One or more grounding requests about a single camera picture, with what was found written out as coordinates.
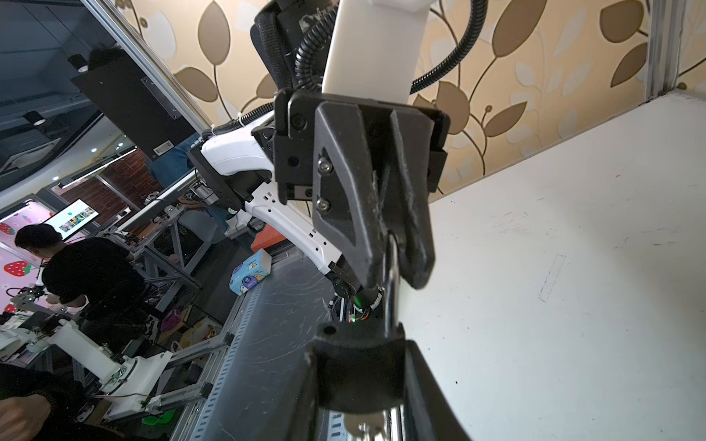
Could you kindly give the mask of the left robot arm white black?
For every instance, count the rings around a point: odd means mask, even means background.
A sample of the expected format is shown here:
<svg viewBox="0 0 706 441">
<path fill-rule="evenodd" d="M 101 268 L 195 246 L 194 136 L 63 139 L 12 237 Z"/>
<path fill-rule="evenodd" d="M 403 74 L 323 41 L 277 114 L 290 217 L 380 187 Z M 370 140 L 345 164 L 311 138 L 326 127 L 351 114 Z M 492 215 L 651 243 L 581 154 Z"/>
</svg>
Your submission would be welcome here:
<svg viewBox="0 0 706 441">
<path fill-rule="evenodd" d="M 411 106 L 466 57 L 487 4 L 450 54 L 416 75 L 428 1 L 271 1 L 251 39 L 277 86 L 190 152 L 218 200 L 295 244 L 347 299 L 424 288 L 435 265 L 428 197 L 450 117 Z"/>
</svg>

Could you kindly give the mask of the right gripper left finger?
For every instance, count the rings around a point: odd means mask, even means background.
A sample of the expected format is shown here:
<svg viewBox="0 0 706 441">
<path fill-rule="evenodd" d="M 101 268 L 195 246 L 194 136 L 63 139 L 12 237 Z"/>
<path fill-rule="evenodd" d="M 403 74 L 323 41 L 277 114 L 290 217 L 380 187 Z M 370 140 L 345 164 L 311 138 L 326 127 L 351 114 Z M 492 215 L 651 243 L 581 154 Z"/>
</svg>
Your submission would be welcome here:
<svg viewBox="0 0 706 441">
<path fill-rule="evenodd" d="M 308 348 L 294 369 L 285 396 L 258 432 L 259 440 L 316 440 L 318 428 L 318 368 Z"/>
</svg>

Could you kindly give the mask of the aluminium frame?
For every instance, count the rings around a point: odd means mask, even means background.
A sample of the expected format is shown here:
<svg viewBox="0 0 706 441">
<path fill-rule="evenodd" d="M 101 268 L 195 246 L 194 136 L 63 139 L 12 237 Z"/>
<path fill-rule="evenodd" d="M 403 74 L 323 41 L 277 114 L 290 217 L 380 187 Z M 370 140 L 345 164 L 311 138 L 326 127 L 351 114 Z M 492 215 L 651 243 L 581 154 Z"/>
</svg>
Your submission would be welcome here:
<svg viewBox="0 0 706 441">
<path fill-rule="evenodd" d="M 211 128 L 209 117 L 111 1 L 82 0 L 81 3 L 197 132 Z"/>
</svg>

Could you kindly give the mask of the blue tissue box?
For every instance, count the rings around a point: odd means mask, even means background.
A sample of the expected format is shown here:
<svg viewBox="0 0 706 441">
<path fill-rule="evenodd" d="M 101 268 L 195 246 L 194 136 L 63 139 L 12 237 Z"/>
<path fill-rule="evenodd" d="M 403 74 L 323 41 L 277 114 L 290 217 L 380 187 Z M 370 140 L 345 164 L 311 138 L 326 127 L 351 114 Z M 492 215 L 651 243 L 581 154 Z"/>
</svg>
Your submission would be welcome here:
<svg viewBox="0 0 706 441">
<path fill-rule="evenodd" d="M 232 273 L 229 289 L 236 295 L 246 294 L 255 288 L 271 272 L 272 257 L 265 250 L 248 257 Z"/>
</svg>

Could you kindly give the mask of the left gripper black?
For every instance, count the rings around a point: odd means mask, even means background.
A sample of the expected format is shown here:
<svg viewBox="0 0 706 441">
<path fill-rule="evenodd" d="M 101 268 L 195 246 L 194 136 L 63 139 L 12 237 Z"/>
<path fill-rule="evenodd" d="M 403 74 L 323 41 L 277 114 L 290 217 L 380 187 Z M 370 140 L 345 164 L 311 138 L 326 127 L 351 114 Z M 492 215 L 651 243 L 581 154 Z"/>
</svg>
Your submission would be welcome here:
<svg viewBox="0 0 706 441">
<path fill-rule="evenodd" d="M 402 276 L 426 287 L 435 264 L 428 193 L 438 189 L 450 117 L 427 105 L 283 89 L 273 102 L 272 159 L 281 200 L 324 201 L 314 228 L 344 255 L 358 282 L 381 277 L 384 239 L 373 171 L 395 161 L 404 227 Z"/>
</svg>

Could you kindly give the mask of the person in black shirt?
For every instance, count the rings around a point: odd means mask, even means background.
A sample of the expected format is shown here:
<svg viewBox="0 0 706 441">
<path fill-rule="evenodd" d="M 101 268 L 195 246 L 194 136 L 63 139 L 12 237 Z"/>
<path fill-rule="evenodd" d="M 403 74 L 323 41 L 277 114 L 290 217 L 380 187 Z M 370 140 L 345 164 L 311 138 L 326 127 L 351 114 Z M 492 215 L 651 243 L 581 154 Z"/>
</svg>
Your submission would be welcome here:
<svg viewBox="0 0 706 441">
<path fill-rule="evenodd" d="M 21 228 L 15 245 L 47 261 L 42 282 L 48 299 L 81 308 L 81 332 L 98 344 L 120 348 L 156 339 L 159 323 L 139 307 L 147 287 L 125 248 L 99 237 L 66 244 L 46 223 Z"/>
</svg>

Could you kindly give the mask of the computer monitor screen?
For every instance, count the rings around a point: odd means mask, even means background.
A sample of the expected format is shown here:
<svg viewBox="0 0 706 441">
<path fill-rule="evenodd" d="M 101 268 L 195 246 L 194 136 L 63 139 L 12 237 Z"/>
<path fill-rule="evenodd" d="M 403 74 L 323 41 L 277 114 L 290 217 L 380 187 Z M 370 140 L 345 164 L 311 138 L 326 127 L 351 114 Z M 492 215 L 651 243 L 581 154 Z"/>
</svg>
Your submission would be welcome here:
<svg viewBox="0 0 706 441">
<path fill-rule="evenodd" d="M 80 233 L 90 222 L 99 216 L 99 212 L 89 206 L 83 200 L 76 200 L 51 216 L 44 222 L 57 233 L 60 233 L 63 240 L 69 239 Z"/>
</svg>

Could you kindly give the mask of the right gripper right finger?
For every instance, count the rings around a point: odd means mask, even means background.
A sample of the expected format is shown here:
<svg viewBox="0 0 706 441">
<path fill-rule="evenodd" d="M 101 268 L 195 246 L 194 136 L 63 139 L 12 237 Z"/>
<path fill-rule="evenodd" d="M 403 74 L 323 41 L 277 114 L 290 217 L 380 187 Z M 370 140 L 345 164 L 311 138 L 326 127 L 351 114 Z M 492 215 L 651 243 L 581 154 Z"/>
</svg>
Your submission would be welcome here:
<svg viewBox="0 0 706 441">
<path fill-rule="evenodd" d="M 406 340 L 404 438 L 469 441 L 416 342 Z"/>
</svg>

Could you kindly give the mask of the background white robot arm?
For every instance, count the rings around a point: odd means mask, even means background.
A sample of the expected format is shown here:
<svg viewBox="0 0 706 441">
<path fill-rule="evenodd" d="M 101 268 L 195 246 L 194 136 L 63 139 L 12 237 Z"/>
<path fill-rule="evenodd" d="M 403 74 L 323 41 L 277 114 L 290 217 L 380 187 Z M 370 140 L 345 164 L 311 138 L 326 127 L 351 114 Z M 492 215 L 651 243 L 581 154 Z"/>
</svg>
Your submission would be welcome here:
<svg viewBox="0 0 706 441">
<path fill-rule="evenodd" d="M 150 358 L 114 355 L 81 332 L 75 322 L 65 319 L 60 319 L 46 336 L 24 328 L 1 331 L 2 358 L 22 348 L 40 354 L 49 347 L 60 348 L 99 380 L 99 396 L 111 403 L 106 420 L 161 413 L 162 399 L 154 394 L 154 388 L 167 370 L 174 356 L 172 352 L 161 352 Z"/>
</svg>

